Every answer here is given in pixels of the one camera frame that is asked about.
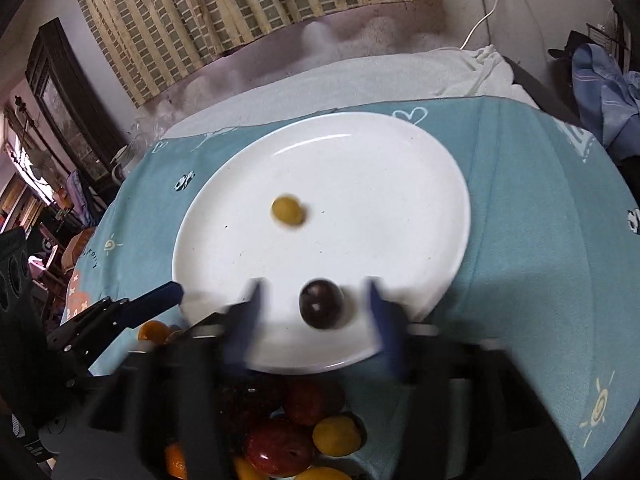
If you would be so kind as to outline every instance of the white wall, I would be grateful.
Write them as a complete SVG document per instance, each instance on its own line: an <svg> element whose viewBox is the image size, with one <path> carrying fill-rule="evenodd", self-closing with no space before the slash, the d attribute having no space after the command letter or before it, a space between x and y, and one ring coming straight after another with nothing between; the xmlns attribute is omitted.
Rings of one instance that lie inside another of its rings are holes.
<svg viewBox="0 0 640 480"><path fill-rule="evenodd" d="M11 161L11 157L5 152L0 152L0 194L15 174L15 166Z"/></svg>
<svg viewBox="0 0 640 480"><path fill-rule="evenodd" d="M136 110L94 40L77 0L25 0L0 38L0 98L24 77L38 28L59 18L78 63L91 82L115 126L126 132Z"/></svg>
<svg viewBox="0 0 640 480"><path fill-rule="evenodd" d="M486 0L491 8L494 0ZM608 0L500 0L489 20L498 50L551 85L546 50L562 48L569 31L603 23ZM385 4L299 23L217 60L136 110L102 56L76 0L26 0L0 39L0 100L22 78L37 28L59 17L98 98L124 133L137 116L193 114L245 90L350 57L424 52L460 46L484 15L481 0ZM469 44L488 43L480 27Z"/></svg>

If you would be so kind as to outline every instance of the light blue tablecloth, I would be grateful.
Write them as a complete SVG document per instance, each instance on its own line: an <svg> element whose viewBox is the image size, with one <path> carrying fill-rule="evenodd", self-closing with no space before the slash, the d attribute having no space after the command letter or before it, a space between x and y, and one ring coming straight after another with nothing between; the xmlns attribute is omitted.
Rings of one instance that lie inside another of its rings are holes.
<svg viewBox="0 0 640 480"><path fill-rule="evenodd" d="M640 398L640 237L627 221L638 206L606 152L590 133L500 98L346 110L411 121L460 165L472 230L436 323L465 340L500 339L586 475ZM158 142L125 181L79 260L74 309L105 296L136 298L170 280L175 237L196 193L232 155L291 122ZM159 319L185 323L178 308ZM92 371L110 373L135 339L136 330L122 333ZM379 358L342 374L354 411L370 429L356 459L376 479L387 479L406 391L382 379ZM379 400L367 394L371 384L384 391Z"/></svg>

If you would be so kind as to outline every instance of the white cable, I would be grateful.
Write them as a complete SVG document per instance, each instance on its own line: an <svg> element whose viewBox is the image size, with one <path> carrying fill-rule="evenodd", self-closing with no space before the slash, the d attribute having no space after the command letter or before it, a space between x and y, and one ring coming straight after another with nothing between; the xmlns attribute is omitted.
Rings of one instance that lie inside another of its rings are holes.
<svg viewBox="0 0 640 480"><path fill-rule="evenodd" d="M494 3L494 8L491 9L489 11L489 13L479 22L476 23L476 26L474 28L471 29L471 32L469 33L469 35L466 37L465 43L462 44L462 46L460 47L460 50L464 50L466 47L466 44L469 42L469 40L471 39L471 37L473 36L474 32L476 31L476 28L480 27L480 25L482 25L484 23L484 20L486 20L487 18L489 18L489 16L491 16L494 12L495 12L495 8L498 6L498 0L495 0Z"/></svg>

